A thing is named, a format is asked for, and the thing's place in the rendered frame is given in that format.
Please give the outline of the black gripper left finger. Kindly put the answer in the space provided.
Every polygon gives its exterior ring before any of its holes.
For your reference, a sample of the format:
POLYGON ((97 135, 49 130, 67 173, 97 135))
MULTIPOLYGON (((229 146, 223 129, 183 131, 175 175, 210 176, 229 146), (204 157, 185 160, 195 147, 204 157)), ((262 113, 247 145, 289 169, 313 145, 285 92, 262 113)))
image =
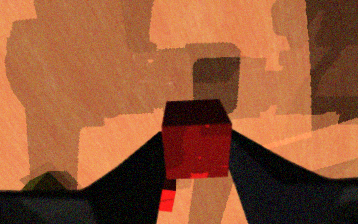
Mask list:
POLYGON ((81 190, 0 190, 0 224, 157 224, 165 174, 159 131, 81 190))

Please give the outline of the yellow cube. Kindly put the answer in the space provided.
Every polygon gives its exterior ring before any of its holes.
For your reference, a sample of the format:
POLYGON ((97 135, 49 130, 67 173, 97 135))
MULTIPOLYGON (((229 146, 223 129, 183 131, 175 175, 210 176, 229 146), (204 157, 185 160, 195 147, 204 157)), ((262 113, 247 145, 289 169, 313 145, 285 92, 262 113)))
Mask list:
POLYGON ((66 190, 68 191, 62 184, 59 183, 59 181, 49 172, 39 175, 38 177, 31 179, 28 181, 27 184, 21 189, 21 190, 27 190, 27 191, 33 191, 33 190, 66 190))

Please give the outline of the red cube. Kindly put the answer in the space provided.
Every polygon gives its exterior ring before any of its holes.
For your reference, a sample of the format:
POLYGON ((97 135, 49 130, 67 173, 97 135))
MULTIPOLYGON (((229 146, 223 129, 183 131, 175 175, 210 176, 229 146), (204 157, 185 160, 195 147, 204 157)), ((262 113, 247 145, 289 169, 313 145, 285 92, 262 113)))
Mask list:
POLYGON ((165 174, 164 179, 164 185, 162 189, 162 195, 161 195, 161 205, 160 209, 161 211, 172 211, 173 203, 175 199, 175 193, 176 193, 176 179, 167 179, 167 176, 165 174))
POLYGON ((232 123, 220 99, 167 101, 161 130, 167 179, 228 176, 232 123))

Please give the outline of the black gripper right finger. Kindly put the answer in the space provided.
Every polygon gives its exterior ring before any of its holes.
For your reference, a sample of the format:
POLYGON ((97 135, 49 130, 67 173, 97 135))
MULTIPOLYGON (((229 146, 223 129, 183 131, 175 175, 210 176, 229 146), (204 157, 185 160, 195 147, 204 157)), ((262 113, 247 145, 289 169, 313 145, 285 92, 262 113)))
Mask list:
POLYGON ((358 177, 318 175, 233 129, 229 171, 248 224, 341 224, 358 216, 358 177))

